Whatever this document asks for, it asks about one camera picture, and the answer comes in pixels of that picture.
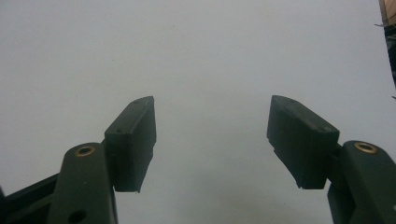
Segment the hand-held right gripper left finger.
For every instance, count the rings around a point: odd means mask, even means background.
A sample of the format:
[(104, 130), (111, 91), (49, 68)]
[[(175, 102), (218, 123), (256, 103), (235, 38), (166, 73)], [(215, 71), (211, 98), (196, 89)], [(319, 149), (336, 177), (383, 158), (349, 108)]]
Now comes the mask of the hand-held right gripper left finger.
[(154, 97), (129, 103), (105, 131), (105, 149), (115, 191), (139, 192), (156, 143)]

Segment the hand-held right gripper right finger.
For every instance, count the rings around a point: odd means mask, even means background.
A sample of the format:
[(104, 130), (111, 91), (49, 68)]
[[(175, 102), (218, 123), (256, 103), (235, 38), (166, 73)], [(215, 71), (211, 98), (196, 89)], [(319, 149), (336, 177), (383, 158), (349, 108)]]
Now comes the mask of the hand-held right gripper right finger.
[(273, 95), (266, 136), (299, 188), (323, 189), (340, 132), (308, 107)]

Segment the dark cloth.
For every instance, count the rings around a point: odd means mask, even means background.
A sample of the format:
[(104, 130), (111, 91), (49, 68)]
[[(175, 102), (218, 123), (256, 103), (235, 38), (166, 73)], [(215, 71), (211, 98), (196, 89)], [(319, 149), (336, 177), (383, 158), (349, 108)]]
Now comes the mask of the dark cloth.
[(384, 35), (388, 48), (389, 63), (394, 84), (396, 85), (396, 24), (386, 26)]

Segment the wooden board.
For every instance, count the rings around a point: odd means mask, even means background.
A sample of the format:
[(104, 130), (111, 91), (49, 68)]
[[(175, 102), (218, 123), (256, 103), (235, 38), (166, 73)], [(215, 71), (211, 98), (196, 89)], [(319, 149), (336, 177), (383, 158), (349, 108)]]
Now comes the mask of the wooden board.
[(396, 0), (378, 0), (383, 27), (396, 25)]

